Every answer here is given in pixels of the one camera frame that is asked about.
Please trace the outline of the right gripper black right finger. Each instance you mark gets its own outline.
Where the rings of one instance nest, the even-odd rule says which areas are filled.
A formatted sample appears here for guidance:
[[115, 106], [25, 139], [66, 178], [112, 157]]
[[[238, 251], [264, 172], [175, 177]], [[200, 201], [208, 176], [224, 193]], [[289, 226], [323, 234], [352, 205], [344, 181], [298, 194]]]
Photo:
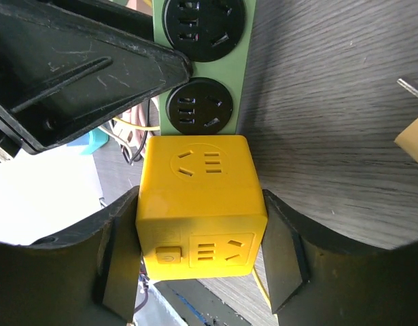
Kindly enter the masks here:
[[263, 194], [262, 253], [280, 325], [418, 325], [418, 240], [374, 247]]

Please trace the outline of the yellow cube socket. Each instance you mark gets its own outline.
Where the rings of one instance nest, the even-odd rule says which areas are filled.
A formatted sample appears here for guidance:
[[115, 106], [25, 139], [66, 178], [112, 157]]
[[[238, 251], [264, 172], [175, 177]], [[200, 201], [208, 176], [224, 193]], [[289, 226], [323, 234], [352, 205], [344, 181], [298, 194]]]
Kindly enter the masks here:
[[136, 227], [151, 279], [245, 276], [254, 266], [267, 221], [245, 137], [150, 139]]

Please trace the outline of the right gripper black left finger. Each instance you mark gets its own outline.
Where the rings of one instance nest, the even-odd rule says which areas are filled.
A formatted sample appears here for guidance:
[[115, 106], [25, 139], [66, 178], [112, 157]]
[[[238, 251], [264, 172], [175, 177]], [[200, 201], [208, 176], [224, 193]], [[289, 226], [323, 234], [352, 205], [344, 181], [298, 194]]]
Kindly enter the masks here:
[[0, 325], [127, 325], [141, 263], [134, 187], [23, 246], [0, 242]]

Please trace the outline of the yellow charger plug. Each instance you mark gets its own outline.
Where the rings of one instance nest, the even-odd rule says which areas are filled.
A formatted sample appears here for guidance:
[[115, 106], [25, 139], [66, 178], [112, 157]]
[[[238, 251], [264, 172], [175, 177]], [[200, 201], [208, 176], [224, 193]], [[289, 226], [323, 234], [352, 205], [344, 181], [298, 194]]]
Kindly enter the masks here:
[[[400, 77], [397, 83], [418, 98], [418, 86], [407, 78]], [[418, 163], [418, 118], [407, 126], [395, 139], [395, 144]]]

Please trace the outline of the green power strip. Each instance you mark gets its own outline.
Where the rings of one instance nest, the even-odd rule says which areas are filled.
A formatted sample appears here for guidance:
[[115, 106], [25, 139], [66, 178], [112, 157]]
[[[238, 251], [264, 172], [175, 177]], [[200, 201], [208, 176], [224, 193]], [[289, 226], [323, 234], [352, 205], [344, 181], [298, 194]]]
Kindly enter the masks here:
[[154, 41], [185, 55], [192, 76], [159, 96], [160, 134], [235, 134], [255, 1], [153, 1]]

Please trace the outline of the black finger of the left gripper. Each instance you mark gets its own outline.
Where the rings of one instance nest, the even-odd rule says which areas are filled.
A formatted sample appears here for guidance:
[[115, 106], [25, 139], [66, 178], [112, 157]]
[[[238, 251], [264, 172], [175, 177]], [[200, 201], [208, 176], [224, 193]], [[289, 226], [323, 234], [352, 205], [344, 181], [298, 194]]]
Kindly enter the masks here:
[[0, 140], [31, 154], [71, 142], [187, 83], [152, 17], [111, 1], [0, 1]]

